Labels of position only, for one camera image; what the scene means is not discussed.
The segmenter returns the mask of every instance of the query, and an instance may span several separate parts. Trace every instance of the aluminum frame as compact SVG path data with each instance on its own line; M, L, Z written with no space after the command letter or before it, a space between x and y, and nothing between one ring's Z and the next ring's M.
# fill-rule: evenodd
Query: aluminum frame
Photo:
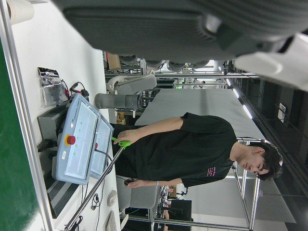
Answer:
M16 105L17 115L24 139L25 149L29 161L30 171L33 179L34 189L38 200L38 208L41 213L44 229L53 230L51 210L48 203L48 196L45 188L43 173L37 155L37 148L34 146L33 128L26 102L25 89L21 77L15 42L13 38L12 25L10 22L6 0L0 3L0 38L9 74L13 97Z

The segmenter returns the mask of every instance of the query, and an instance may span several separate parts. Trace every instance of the white table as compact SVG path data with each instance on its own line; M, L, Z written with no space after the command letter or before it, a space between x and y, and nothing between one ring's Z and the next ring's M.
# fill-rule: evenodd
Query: white table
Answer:
M97 93L106 92L106 88L102 51L93 49L70 26L52 3L34 4L33 6L35 9L34 17L29 21L13 25L12 31L22 77L21 88L24 89L26 111L28 111L31 120L29 126L33 133L32 141L33 145L37 146L41 142L37 116L50 109L50 107L44 108L42 106L37 67L57 70L60 78L64 79L68 87L77 81L82 82L90 94L90 103L92 104L94 96ZM100 112L106 119L109 119L106 109L100 110ZM34 162L36 162L39 154L30 155L33 155L30 158L34 158ZM44 174L47 170L50 170L50 160L43 156L39 158L42 166L41 173ZM98 216L100 219L97 230L104 230L106 218L111 210L115 213L117 230L120 230L117 203L112 207L107 206L108 194L112 189L116 190L115 179L115 172L112 170L105 179L100 214L98 215L98 208L93 211L89 203L81 214L83 221L79 225L80 230L95 230ZM96 179L90 178L88 193L96 181ZM41 214L42 217L45 217L43 220L45 219L46 230L64 230L65 224L69 222L80 206L82 187L79 186L75 191L59 217L52 219L51 213L47 209L49 206L47 193L42 190L44 186L36 185L35 180L34 184ZM99 187L97 193L101 199L102 186Z

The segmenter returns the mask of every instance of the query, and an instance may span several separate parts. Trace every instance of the black device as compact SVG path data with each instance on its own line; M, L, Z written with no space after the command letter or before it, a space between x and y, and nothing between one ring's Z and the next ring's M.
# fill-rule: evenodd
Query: black device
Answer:
M126 186L128 186L129 183L134 182L134 181L135 181L135 180L134 180L133 178L128 178L128 179L126 179L126 180L124 181L124 184L125 184Z

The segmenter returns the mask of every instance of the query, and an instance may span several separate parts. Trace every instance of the label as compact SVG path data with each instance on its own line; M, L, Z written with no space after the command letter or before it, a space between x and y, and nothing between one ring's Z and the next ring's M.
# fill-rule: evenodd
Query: label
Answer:
M65 160L65 156L66 156L66 151L63 151L63 154L62 154L62 159Z

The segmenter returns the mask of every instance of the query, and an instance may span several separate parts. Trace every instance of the cardboard box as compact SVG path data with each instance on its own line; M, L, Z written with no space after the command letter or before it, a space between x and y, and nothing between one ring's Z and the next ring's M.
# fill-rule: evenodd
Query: cardboard box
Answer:
M111 54L107 52L107 61L109 64L109 69L110 70L119 70L121 69L121 63L119 56L117 54Z

